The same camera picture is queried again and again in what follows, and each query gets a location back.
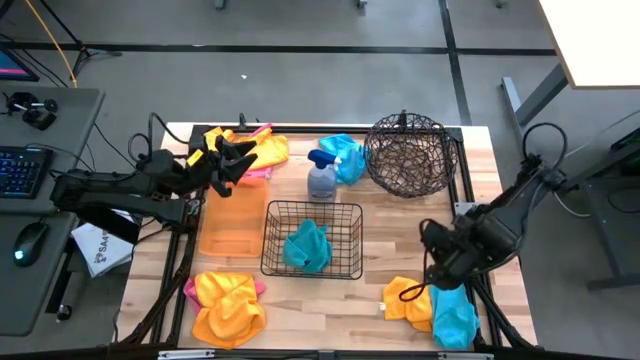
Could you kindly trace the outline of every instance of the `blue spray bottle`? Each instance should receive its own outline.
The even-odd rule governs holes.
[[[316,164],[307,178],[309,201],[334,202],[338,178],[333,164],[340,164],[340,158],[322,150],[311,150],[307,158]]]

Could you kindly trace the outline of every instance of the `wooden tabletop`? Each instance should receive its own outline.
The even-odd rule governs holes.
[[[169,128],[181,139],[188,139],[193,125],[171,123]],[[502,191],[489,130],[486,127],[462,127],[462,132],[476,201],[489,202]],[[325,135],[285,135],[289,139],[290,157],[288,162],[274,169],[269,180],[270,200],[306,200],[307,173],[312,166],[306,156],[310,149],[317,147],[317,139]],[[360,141],[364,139],[363,135],[353,137]],[[187,152],[185,145],[166,134],[162,147],[176,154]],[[354,186],[339,186],[338,201],[357,203],[363,208],[364,276],[359,280],[265,276],[260,272],[260,258],[210,257],[197,252],[197,245],[191,273],[246,272],[266,284],[267,290],[260,295],[258,302],[265,309],[267,327],[246,343],[244,348],[439,350],[431,334],[418,332],[405,320],[384,320],[379,304],[383,288],[393,277],[422,278],[424,250],[419,240],[418,223],[427,217],[443,224],[451,222],[447,190],[407,200],[388,194],[365,174]],[[140,235],[144,236],[157,228],[144,228]],[[168,241],[169,234],[164,233],[145,240],[135,249],[118,317],[122,337],[134,329],[158,296]],[[181,258],[182,248],[176,267]],[[514,260],[493,271],[490,278],[498,305],[525,339],[535,343],[518,261]],[[169,332],[174,301],[175,296],[167,306],[162,339]],[[484,337],[489,341],[486,311],[481,305],[478,311]],[[179,339],[181,348],[210,347],[191,335],[195,316],[186,304]]]
[[[640,88],[640,1],[539,1],[573,88]]]

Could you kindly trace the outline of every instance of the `monitor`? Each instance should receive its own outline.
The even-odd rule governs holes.
[[[0,80],[38,81],[40,78],[7,48],[0,45]]]

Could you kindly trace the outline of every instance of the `black wire basket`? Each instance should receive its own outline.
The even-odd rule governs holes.
[[[287,236],[305,219],[327,225],[331,262],[321,272],[303,272],[282,260]],[[260,271],[269,276],[356,280],[362,276],[362,208],[357,204],[272,201],[267,209]]]
[[[442,124],[403,110],[378,121],[367,134],[367,171],[393,195],[435,194],[455,175],[454,141]]]

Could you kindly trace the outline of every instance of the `spray bottle nozzle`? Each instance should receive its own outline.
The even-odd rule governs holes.
[[[311,150],[307,158],[316,164],[318,169],[324,169],[330,164],[340,164],[340,158],[335,155],[331,155],[328,152],[322,150]]]

